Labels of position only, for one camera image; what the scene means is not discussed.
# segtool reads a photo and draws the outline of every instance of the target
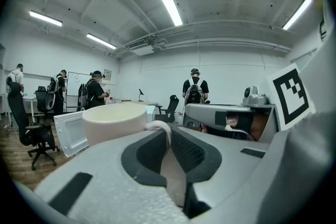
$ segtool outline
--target mug handle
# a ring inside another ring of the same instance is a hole
[[[172,130],[170,129],[169,125],[166,124],[163,121],[152,121],[152,122],[149,122],[145,125],[146,130],[149,130],[149,129],[154,128],[154,127],[162,128],[166,132],[167,137],[168,137],[169,146],[171,146],[171,144],[172,144]]]

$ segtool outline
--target cap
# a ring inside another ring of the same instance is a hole
[[[23,64],[22,64],[22,63],[19,63],[19,64],[16,66],[16,68],[18,68],[18,67],[22,68],[22,70],[23,70]]]

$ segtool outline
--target floor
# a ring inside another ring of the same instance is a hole
[[[4,159],[9,175],[13,180],[16,180],[29,187],[31,190],[34,190],[43,178],[71,159],[67,158],[63,154],[62,149],[59,146],[55,125],[51,122],[55,143],[61,151],[57,152],[56,150],[49,150],[47,153],[55,159],[57,166],[54,166],[52,161],[42,155],[35,164],[36,170],[32,171],[32,160],[35,154],[33,153],[33,156],[29,157],[27,151],[33,150],[34,147],[22,145],[19,140],[18,132],[15,128],[12,129],[9,137],[6,137],[10,131],[10,129],[4,128],[4,125],[7,123],[8,117],[2,116],[2,121],[0,122],[0,154]]]

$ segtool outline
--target door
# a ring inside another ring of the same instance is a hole
[[[83,112],[54,116],[59,143],[67,157],[89,146],[83,125]]]

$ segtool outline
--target white cup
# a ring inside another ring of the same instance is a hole
[[[171,129],[163,121],[147,123],[147,109],[138,104],[102,105],[83,113],[86,137],[90,146],[135,134],[153,127],[161,127],[171,143]]]

